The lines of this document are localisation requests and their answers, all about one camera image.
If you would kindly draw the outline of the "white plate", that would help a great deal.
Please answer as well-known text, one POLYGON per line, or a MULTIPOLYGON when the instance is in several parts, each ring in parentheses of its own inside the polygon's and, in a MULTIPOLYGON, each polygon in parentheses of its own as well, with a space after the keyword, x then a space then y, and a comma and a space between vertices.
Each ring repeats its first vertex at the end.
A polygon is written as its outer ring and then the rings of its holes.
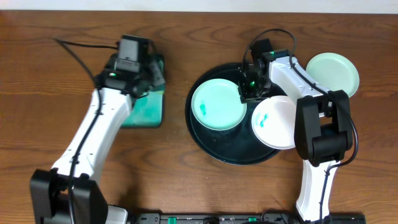
POLYGON ((294 148, 295 112, 296 105, 288 96, 273 96, 263 100, 252 113, 254 135, 274 149, 294 148))

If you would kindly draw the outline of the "mint green plate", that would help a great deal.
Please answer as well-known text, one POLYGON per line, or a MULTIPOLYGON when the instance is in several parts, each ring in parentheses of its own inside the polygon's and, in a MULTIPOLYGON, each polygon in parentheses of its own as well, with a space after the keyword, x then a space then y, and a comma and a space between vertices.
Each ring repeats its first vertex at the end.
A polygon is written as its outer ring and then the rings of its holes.
POLYGON ((190 108, 202 126, 215 131, 237 126, 247 111, 247 105, 240 100, 237 84, 222 78, 200 84, 193 93, 190 108))
POLYGON ((352 97, 359 87, 359 73, 346 57, 336 53, 322 53, 314 56, 306 72, 319 84, 332 91, 344 90, 352 97))

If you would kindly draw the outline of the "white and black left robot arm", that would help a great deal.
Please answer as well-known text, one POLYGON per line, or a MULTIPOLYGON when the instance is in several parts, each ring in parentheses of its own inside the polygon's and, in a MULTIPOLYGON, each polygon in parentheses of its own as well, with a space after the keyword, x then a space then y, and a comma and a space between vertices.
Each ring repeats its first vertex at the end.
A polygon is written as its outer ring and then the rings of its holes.
POLYGON ((120 128, 154 128, 163 117, 164 57, 113 54, 93 78, 90 107, 62 156, 30 180, 36 223, 133 223, 125 208, 109 205, 98 187, 120 128))

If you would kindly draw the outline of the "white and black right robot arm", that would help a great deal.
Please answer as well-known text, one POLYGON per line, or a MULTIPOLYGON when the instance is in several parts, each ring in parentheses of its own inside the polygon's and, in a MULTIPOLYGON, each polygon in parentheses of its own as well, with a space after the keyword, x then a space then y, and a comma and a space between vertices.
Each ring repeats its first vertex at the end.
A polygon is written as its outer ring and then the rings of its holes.
POLYGON ((349 97, 318 84, 289 50, 252 50, 253 64, 243 65, 238 90, 243 103, 256 102, 252 130, 266 146, 295 148, 303 160, 296 210, 302 223, 329 219, 328 200, 335 171, 358 149, 349 97))

